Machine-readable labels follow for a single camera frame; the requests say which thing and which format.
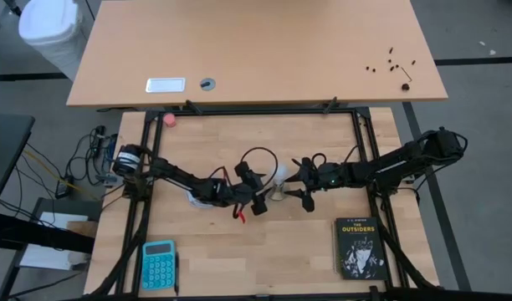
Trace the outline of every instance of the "pen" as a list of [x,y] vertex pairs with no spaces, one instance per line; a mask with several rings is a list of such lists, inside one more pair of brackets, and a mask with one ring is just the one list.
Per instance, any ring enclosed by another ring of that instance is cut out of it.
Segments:
[[176,252],[176,262],[174,263],[176,267],[176,278],[174,279],[174,292],[176,293],[176,296],[178,295],[178,292],[180,291],[180,288],[178,286],[178,282],[180,282],[180,258],[178,257],[178,252]]

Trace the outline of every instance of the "wooden desk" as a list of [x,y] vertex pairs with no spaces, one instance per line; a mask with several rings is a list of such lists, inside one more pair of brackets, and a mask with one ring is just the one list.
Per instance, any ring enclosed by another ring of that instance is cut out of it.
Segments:
[[[407,92],[405,73],[390,71],[395,64],[413,79]],[[148,94],[149,78],[185,78],[186,88]],[[216,88],[202,90],[205,78]],[[298,104],[335,96],[448,97],[409,0],[103,1],[67,105]]]
[[[140,143],[144,116],[123,115],[117,150],[120,145]],[[399,147],[391,110],[371,109],[371,116],[380,152]],[[234,175],[233,167],[241,155],[258,145],[273,150],[293,173],[296,166],[291,158],[323,152],[329,161],[343,161],[355,143],[350,115],[177,117],[177,126],[162,132],[159,156],[196,176],[206,177],[222,165]],[[358,159],[356,152],[351,161]],[[255,151],[247,160],[256,172],[269,174],[274,168],[265,152]],[[119,195],[114,192],[105,203]],[[344,281],[333,269],[331,223],[337,217],[370,216],[366,190],[336,189],[315,193],[314,199],[312,213],[305,212],[300,200],[293,197],[268,201],[269,211],[259,217],[247,210],[248,222],[243,225],[232,219],[231,207],[197,209],[189,204],[182,189],[157,181],[147,241],[176,241],[181,296],[366,292],[370,285],[383,290],[382,281]],[[392,204],[402,249],[427,280],[437,283],[413,193],[400,191],[392,197]],[[129,201],[121,199],[100,218],[86,293],[100,285],[120,254],[128,206]],[[389,259],[393,267],[393,257]],[[131,283],[133,264],[129,264],[126,283]],[[398,283],[396,271],[392,274]],[[141,296],[173,294],[172,289],[141,291]]]

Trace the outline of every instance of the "black metal frame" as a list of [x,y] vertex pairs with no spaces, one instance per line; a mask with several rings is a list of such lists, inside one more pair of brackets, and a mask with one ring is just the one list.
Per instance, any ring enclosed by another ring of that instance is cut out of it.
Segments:
[[[366,133],[368,136],[368,139],[370,141],[370,147],[371,152],[374,158],[379,157],[379,152],[377,149],[376,144],[376,137],[375,132],[373,130],[373,124],[371,123],[371,116],[369,114],[368,108],[341,108],[341,107],[335,107],[332,108],[330,111],[326,110],[325,112],[321,108],[305,108],[301,106],[281,106],[281,105],[259,105],[259,106],[253,106],[253,107],[246,107],[246,106],[236,106],[236,107],[230,107],[229,109],[225,108],[219,108],[219,109],[206,109],[201,110],[198,107],[183,107],[181,110],[172,110],[172,113],[177,116],[197,116],[197,115],[284,115],[284,114],[296,114],[296,115],[302,115],[302,114],[348,114],[351,115],[353,128],[355,131],[355,137],[356,137],[356,143],[358,145],[358,150],[360,152],[361,160],[367,161],[367,155],[366,155],[366,147],[364,146],[364,140],[362,136],[362,130],[361,130],[361,119],[365,121],[366,124]],[[153,120],[161,120],[162,115],[164,112],[146,112],[145,117],[145,124],[142,131],[142,137],[141,137],[141,146],[146,146],[147,141],[149,140],[150,135],[150,128],[152,125]],[[161,128],[162,128],[162,122],[157,121],[156,122],[156,133],[154,137],[154,146],[152,148],[152,152],[154,156],[157,156],[157,153],[159,151],[159,144],[161,140]],[[371,215],[373,217],[377,217],[380,219],[379,216],[379,209],[376,204],[376,190],[374,186],[368,186],[367,188],[367,195],[368,195],[368,201],[370,204],[370,211]],[[122,246],[122,252],[124,252],[130,244],[130,240],[132,239],[133,235],[133,225],[136,220],[136,214],[137,214],[137,203],[138,202],[144,202],[144,208],[142,211],[141,219],[149,220],[150,217],[150,208],[151,208],[151,193],[145,200],[135,200],[131,198],[130,202],[130,208],[128,211],[128,217],[126,220],[126,230],[125,230],[125,236],[124,236],[124,242]],[[389,196],[385,195],[382,196],[382,205],[381,205],[383,211],[386,214],[387,219],[387,225],[388,225],[388,234],[389,236],[383,235],[381,232],[381,240],[387,241],[388,238],[393,240],[393,246],[399,247],[399,237],[397,235],[397,227],[395,223],[395,219],[393,216],[392,211],[392,204],[390,203]],[[144,228],[144,233],[141,233],[141,235],[144,235],[146,237],[146,231],[147,231],[147,223],[146,227]],[[143,239],[139,245],[137,246],[137,256],[136,256],[136,266],[134,269],[133,279],[132,279],[132,285],[131,285],[131,294],[133,296],[137,296],[139,293],[139,287],[140,287],[140,279],[141,279],[141,256],[142,256],[142,245],[144,244],[146,240]],[[386,249],[383,248],[384,251],[384,257],[387,261],[387,252]],[[408,277],[407,273],[405,272],[405,268],[402,266],[402,263],[399,260],[399,257],[396,256],[396,263],[397,263],[397,270],[398,270],[398,277],[400,281],[400,285],[404,288],[409,288],[408,283]],[[117,281],[115,283],[115,294],[120,295],[122,298],[124,296],[127,297],[127,295],[124,294],[124,283],[125,283],[125,274],[126,274],[126,264],[123,263],[124,267],[121,269]],[[408,262],[408,267],[413,266],[410,262]],[[388,269],[388,279],[385,282],[385,286],[387,290],[390,290],[392,288],[395,288],[392,280],[392,275],[390,272],[390,269]],[[286,294],[286,295],[268,295],[268,296],[217,296],[217,297],[165,297],[165,298],[139,298],[139,300],[174,300],[174,299],[186,299],[186,300],[201,300],[201,299],[224,299],[224,300],[246,300],[246,299],[252,299],[255,298],[273,298],[273,299],[310,299],[310,300],[328,300],[328,299],[350,299],[350,300],[365,300],[365,299],[372,299],[375,300],[379,297],[379,293],[376,291],[376,287],[371,288],[371,292],[369,293],[318,293],[318,294]]]

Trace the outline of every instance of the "trash can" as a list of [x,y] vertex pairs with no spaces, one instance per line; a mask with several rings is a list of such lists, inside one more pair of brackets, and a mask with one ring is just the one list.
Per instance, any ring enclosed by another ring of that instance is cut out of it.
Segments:
[[31,0],[23,9],[18,32],[25,43],[74,81],[87,43],[82,20],[73,0]]

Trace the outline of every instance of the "the outsiders book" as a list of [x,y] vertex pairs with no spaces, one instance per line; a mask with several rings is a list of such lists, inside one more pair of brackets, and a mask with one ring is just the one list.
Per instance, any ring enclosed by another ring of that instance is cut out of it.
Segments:
[[374,217],[338,218],[335,229],[338,265],[344,279],[387,279],[387,263]]

